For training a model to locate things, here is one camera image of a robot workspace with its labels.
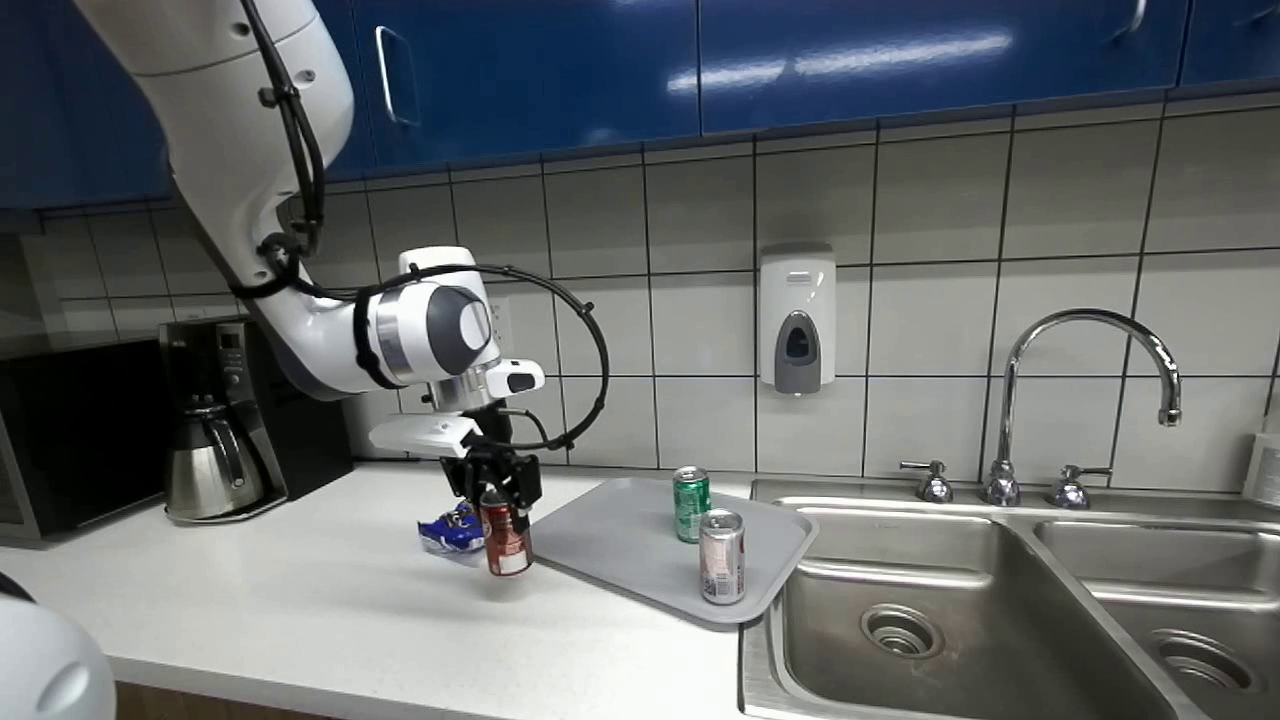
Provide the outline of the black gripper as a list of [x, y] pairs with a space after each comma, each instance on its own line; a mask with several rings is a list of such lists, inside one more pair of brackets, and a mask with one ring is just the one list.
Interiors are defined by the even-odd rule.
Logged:
[[540, 462], [513, 447], [513, 420], [508, 403], [481, 410], [481, 440], [464, 462], [444, 462], [448, 487], [473, 522], [484, 487], [499, 487], [516, 514], [528, 514], [542, 497]]

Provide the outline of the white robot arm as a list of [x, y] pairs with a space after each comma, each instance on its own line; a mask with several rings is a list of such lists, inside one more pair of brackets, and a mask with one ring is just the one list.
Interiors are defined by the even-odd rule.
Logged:
[[484, 522], [528, 522], [535, 462], [484, 423], [542, 384], [494, 343], [486, 290], [460, 244], [413, 250], [401, 278], [349, 299], [302, 255], [322, 224], [322, 169], [350, 135], [350, 79], [310, 0], [73, 0], [162, 131], [169, 182], [224, 283], [268, 326], [292, 379], [319, 396], [433, 387], [433, 414], [372, 433], [438, 457]]

